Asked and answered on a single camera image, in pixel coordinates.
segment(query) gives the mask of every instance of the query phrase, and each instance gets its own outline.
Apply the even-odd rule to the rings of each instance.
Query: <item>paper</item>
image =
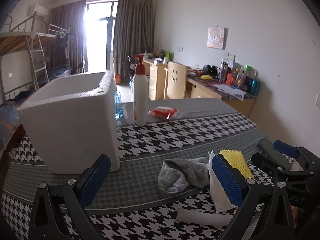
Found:
[[[233,216],[231,215],[206,213],[199,210],[178,208],[176,220],[188,224],[193,223],[198,225],[225,227],[230,223],[232,218]]]
[[[228,95],[238,98],[241,101],[244,101],[245,92],[238,88],[230,87],[228,85],[215,85],[215,87],[218,88],[218,91],[224,92]]]

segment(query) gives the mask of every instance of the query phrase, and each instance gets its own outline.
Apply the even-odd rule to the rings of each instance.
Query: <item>blue water bottle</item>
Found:
[[[116,120],[123,116],[120,92],[115,92]]]

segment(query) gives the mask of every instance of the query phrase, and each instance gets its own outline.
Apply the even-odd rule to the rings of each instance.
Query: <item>glass door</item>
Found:
[[[117,1],[87,4],[84,16],[89,72],[110,69]]]

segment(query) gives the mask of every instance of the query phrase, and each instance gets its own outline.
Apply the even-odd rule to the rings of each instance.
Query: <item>red pump cap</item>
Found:
[[[146,67],[143,64],[143,55],[134,55],[133,57],[139,59],[139,64],[136,67],[136,75],[145,75]]]

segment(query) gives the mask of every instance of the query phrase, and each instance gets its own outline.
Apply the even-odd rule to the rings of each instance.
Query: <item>white foam container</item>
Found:
[[[113,73],[85,73],[55,79],[18,109],[33,147],[57,174],[81,174],[101,154],[120,167]]]

